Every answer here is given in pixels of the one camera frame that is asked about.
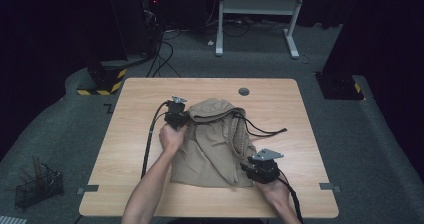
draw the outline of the forearm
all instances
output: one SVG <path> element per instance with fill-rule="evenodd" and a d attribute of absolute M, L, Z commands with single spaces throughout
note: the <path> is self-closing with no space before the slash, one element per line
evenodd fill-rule
<path fill-rule="evenodd" d="M 272 203 L 271 206 L 284 224 L 300 224 L 300 221 L 290 206 L 283 203 Z"/>
<path fill-rule="evenodd" d="M 128 200 L 123 224 L 149 223 L 159 203 L 173 154 L 163 152 L 140 180 Z"/>

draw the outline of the black strap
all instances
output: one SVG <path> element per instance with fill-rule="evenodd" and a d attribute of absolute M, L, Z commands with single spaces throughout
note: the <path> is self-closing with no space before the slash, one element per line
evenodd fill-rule
<path fill-rule="evenodd" d="M 275 135 L 277 135 L 277 134 L 279 134 L 279 133 L 282 133 L 282 132 L 286 132 L 287 131 L 287 128 L 283 128 L 283 129 L 281 129 L 281 130 L 278 130 L 278 131 L 272 131 L 272 132 L 269 132 L 269 131 L 264 131 L 264 130 L 262 130 L 262 129 L 260 129 L 260 128 L 258 128 L 258 127 L 256 127 L 255 125 L 253 125 L 253 123 L 251 122 L 251 121 L 249 121 L 249 119 L 247 119 L 242 113 L 240 113 L 240 112 L 238 112 L 238 111 L 234 111 L 233 112 L 233 117 L 234 118 L 240 118 L 240 119 L 243 119 L 245 122 L 247 122 L 247 123 L 249 123 L 253 128 L 255 128 L 256 130 L 258 130 L 258 131 L 260 131 L 260 132 L 262 132 L 262 133 L 265 133 L 266 135 L 261 135 L 261 134 L 255 134 L 255 133 L 252 133 L 252 132 L 250 132 L 249 131 L 249 128 L 247 127 L 247 123 L 246 123 L 246 131 L 247 131 L 247 133 L 249 133 L 250 135 L 252 135 L 252 136 L 257 136 L 257 137 L 272 137 L 272 136 L 275 136 Z"/>
<path fill-rule="evenodd" d="M 146 143 L 146 150 L 144 152 L 144 161 L 143 161 L 143 169 L 141 170 L 141 178 L 143 178 L 143 176 L 146 174 L 146 168 L 147 168 L 147 161 L 149 160 L 149 152 L 150 152 L 150 144 L 152 143 L 152 136 L 153 136 L 153 129 L 155 128 L 155 123 L 157 121 L 158 117 L 158 113 L 160 111 L 160 109 L 162 109 L 163 106 L 165 106 L 168 102 L 164 102 L 162 103 L 159 108 L 156 110 L 155 115 L 153 116 L 153 120 L 152 120 L 152 124 L 150 125 L 150 129 L 149 129 L 149 136 L 147 138 L 147 143 Z"/>
<path fill-rule="evenodd" d="M 280 170 L 280 173 L 283 174 L 283 176 L 287 179 L 286 175 L 284 175 L 284 173 Z M 290 194 L 293 198 L 293 203 L 294 203 L 294 208 L 296 210 L 296 215 L 297 215 L 297 219 L 300 221 L 300 223 L 303 224 L 303 217 L 302 217 L 302 213 L 300 212 L 300 203 L 299 203 L 299 199 L 297 198 L 296 192 L 294 191 L 294 189 L 290 186 L 289 182 L 284 181 L 281 178 L 278 178 L 278 180 L 280 182 L 282 182 L 290 191 Z"/>

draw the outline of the desk leg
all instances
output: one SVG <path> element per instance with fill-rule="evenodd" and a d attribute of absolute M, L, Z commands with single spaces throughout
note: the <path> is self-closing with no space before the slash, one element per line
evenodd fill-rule
<path fill-rule="evenodd" d="M 297 17 L 299 16 L 300 8 L 302 7 L 302 2 L 303 0 L 297 0 L 290 21 L 290 27 L 289 29 L 284 29 L 284 37 L 287 40 L 287 45 L 289 46 L 290 54 L 293 59 L 299 59 L 299 52 L 297 51 L 296 44 L 294 44 L 293 40 L 293 30 L 296 25 Z"/>
<path fill-rule="evenodd" d="M 224 37 L 222 31 L 222 23 L 224 18 L 224 0 L 219 0 L 219 14 L 218 14 L 218 32 L 216 33 L 216 56 L 222 56 L 224 53 Z"/>

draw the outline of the black pen holder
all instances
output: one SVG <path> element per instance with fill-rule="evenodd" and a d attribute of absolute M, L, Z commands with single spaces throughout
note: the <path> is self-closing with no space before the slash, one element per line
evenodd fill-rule
<path fill-rule="evenodd" d="M 46 167 L 44 175 L 16 187 L 15 208 L 25 210 L 29 206 L 63 193 L 62 173 Z"/>

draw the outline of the human arm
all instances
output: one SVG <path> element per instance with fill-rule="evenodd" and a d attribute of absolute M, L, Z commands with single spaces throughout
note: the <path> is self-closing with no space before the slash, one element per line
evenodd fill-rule
<path fill-rule="evenodd" d="M 280 174 L 280 179 L 287 182 L 286 177 Z M 285 224 L 300 224 L 295 212 L 290 207 L 290 191 L 281 181 L 275 180 L 268 184 L 255 182 L 255 186 L 261 191 L 265 200 L 275 210 Z"/>
<path fill-rule="evenodd" d="M 172 159 L 181 147 L 187 126 L 172 129 L 165 124 L 159 133 L 163 151 L 159 158 L 146 172 L 134 188 L 122 216 L 122 224 L 149 223 L 159 204 L 162 190 L 165 185 L 166 174 L 171 166 Z"/>

